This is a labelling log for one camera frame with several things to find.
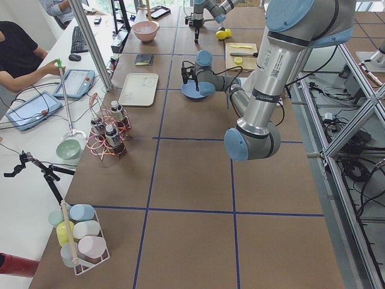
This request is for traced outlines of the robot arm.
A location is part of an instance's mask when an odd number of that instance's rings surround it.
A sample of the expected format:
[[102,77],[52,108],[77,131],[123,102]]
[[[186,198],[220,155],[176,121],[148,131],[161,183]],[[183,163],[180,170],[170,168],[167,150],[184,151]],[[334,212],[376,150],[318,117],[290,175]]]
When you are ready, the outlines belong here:
[[181,69],[182,79],[195,82],[202,96],[226,92],[239,114],[224,135],[228,156],[235,161],[273,156],[280,133],[271,121],[298,54],[347,42],[353,35],[354,1],[271,1],[254,72],[245,80],[222,76],[211,68],[212,55],[201,50],[195,63]]
[[193,12],[185,16],[185,24],[194,28],[194,42],[199,42],[200,29],[206,22],[203,13],[207,10],[214,21],[222,23],[226,14],[237,6],[239,0],[225,0],[221,5],[217,5],[213,0],[195,0],[193,3]]

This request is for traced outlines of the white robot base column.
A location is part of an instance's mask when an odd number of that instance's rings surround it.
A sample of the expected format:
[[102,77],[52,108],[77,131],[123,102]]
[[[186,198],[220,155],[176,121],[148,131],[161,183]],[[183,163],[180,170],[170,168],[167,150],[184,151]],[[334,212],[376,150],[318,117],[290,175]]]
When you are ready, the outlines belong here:
[[292,68],[291,61],[289,51],[262,43],[254,72],[242,82],[248,98],[258,92],[262,100],[278,102]]

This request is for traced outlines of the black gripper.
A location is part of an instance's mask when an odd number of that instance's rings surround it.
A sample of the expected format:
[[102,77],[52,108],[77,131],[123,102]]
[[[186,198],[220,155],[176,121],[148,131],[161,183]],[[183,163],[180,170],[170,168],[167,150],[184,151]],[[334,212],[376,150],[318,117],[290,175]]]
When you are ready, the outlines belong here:
[[199,92],[199,82],[196,79],[195,64],[190,61],[183,61],[180,69],[183,84],[187,84],[189,80],[195,81],[196,91]]
[[185,16],[185,24],[189,25],[194,30],[194,42],[199,42],[200,28],[204,24],[203,13],[191,13],[190,15]]

